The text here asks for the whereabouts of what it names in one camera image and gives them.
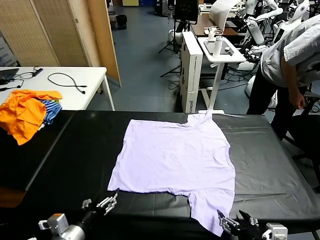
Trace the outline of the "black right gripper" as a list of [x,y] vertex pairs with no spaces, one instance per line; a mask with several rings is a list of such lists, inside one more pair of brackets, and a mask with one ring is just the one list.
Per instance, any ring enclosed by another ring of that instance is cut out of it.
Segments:
[[231,229],[230,234],[238,237],[239,240],[264,240],[263,233],[258,227],[258,219],[242,210],[239,210],[239,213],[245,221],[249,222],[249,224],[240,225],[235,220],[225,217],[220,210],[217,210],[219,225],[223,229]]

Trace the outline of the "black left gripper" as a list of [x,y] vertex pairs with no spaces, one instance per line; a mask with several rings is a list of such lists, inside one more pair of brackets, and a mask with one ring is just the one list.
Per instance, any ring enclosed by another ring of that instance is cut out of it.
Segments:
[[[96,205],[98,210],[88,210],[84,213],[83,217],[75,223],[81,229],[90,229],[92,225],[104,215],[112,211],[117,204],[118,193],[114,192],[111,196],[106,197],[104,200]],[[92,200],[90,198],[83,200],[81,208],[87,209]]]

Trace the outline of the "person right hand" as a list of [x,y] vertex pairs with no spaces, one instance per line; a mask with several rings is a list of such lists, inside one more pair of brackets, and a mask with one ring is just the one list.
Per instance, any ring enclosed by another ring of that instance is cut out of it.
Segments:
[[305,98],[304,96],[300,93],[298,88],[289,88],[288,89],[289,93],[289,102],[291,105],[298,110],[303,109],[305,106]]

